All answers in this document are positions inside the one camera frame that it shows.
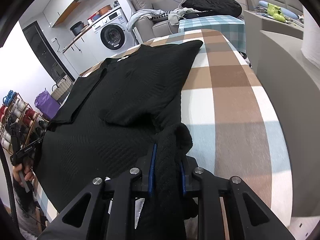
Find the person's left hand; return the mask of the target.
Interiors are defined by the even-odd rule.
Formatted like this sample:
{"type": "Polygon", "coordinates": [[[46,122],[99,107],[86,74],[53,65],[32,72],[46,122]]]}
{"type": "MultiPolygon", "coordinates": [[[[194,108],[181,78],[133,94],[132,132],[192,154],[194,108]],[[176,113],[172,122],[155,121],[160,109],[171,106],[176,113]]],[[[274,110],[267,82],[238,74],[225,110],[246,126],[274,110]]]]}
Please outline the person's left hand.
{"type": "Polygon", "coordinates": [[[20,171],[23,171],[23,173],[25,174],[25,176],[24,176],[25,181],[33,181],[33,179],[35,178],[30,164],[24,164],[24,165],[19,164],[19,165],[16,165],[12,169],[12,174],[13,174],[14,179],[20,185],[23,185],[22,180],[21,180],[20,175],[19,175],[20,171]]]}

